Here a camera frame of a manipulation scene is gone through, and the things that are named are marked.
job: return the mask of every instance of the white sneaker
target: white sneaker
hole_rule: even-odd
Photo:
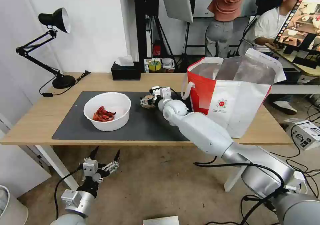
[[[295,115],[298,112],[290,105],[289,102],[286,101],[275,101],[272,103],[272,106],[288,115]]]

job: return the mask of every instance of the computer screen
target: computer screen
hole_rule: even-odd
[[[320,0],[298,0],[275,41],[295,50],[320,52]]]

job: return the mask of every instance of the woman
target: woman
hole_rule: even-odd
[[[217,53],[218,57],[227,58],[233,20],[240,16],[241,4],[242,0],[213,0],[210,3],[208,10],[214,13],[214,18],[206,31],[206,57]]]

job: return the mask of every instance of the lamp base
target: lamp base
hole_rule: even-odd
[[[76,79],[70,75],[57,77],[52,81],[52,85],[57,89],[64,89],[73,86],[76,83]]]

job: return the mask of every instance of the pink top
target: pink top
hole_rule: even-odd
[[[208,10],[221,22],[233,21],[241,14],[242,0],[212,0]]]

